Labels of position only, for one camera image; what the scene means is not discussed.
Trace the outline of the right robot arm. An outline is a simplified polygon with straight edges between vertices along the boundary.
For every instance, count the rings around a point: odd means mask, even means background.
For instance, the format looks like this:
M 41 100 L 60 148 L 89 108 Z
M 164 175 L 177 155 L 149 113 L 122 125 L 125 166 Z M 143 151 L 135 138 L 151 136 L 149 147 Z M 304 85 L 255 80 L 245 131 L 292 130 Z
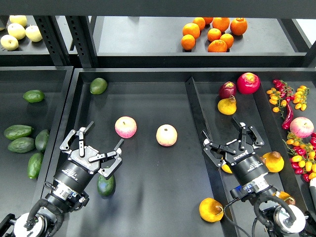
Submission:
M 215 143 L 206 130 L 201 132 L 205 154 L 217 168 L 226 164 L 238 181 L 239 185 L 230 191 L 233 199 L 226 207 L 239 200 L 249 201 L 256 216 L 254 223 L 265 226 L 271 237 L 315 236 L 316 214 L 286 203 L 279 197 L 280 191 L 266 181 L 269 170 L 255 152 L 264 145 L 257 129 L 235 118 L 233 121 L 239 131 L 238 138 L 224 145 Z

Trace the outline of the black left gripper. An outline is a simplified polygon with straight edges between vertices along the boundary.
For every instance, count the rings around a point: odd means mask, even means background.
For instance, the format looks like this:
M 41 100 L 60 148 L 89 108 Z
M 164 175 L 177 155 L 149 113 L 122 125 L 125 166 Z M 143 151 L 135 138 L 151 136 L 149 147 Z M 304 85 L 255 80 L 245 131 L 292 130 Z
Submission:
M 79 130 L 72 129 L 61 143 L 59 149 L 61 152 L 69 154 L 69 159 L 58 168 L 54 179 L 68 186 L 73 191 L 84 191 L 93 176 L 98 172 L 105 179 L 109 179 L 122 164 L 120 157 L 121 146 L 124 139 L 120 139 L 114 150 L 108 153 L 100 154 L 91 146 L 85 147 L 85 136 L 89 130 L 95 126 L 91 121 L 87 127 L 81 127 Z M 72 150 L 72 143 L 78 141 L 78 149 Z M 113 160 L 108 168 L 101 168 L 102 163 Z

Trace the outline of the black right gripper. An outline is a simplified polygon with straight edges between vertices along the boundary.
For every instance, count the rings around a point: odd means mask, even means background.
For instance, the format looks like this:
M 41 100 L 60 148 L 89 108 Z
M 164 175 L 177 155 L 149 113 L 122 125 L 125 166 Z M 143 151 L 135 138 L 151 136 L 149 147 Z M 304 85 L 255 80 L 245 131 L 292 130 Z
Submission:
M 236 116 L 232 117 L 232 121 L 239 131 L 239 145 L 230 144 L 230 147 L 228 147 L 216 144 L 210 139 L 208 133 L 202 130 L 203 151 L 217 168 L 222 166 L 221 157 L 223 157 L 239 184 L 246 185 L 269 172 L 261 158 L 254 152 L 254 149 L 259 149 L 264 145 L 264 140 L 254 126 L 247 126 L 244 122 L 239 121 Z M 251 145 L 246 142 L 247 135 L 251 138 Z

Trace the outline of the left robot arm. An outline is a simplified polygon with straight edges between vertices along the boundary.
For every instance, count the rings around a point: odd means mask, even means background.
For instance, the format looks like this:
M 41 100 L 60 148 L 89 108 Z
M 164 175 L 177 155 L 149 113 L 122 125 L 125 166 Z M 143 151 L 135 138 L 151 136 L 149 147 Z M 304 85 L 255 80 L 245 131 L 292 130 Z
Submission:
M 60 145 L 68 154 L 67 160 L 56 171 L 52 183 L 45 186 L 50 192 L 39 199 L 28 213 L 19 217 L 8 214 L 0 223 L 2 237 L 52 237 L 61 228 L 65 214 L 80 210 L 89 202 L 85 188 L 96 174 L 112 177 L 122 163 L 120 139 L 113 151 L 100 153 L 85 144 L 85 136 L 94 126 L 71 130 Z

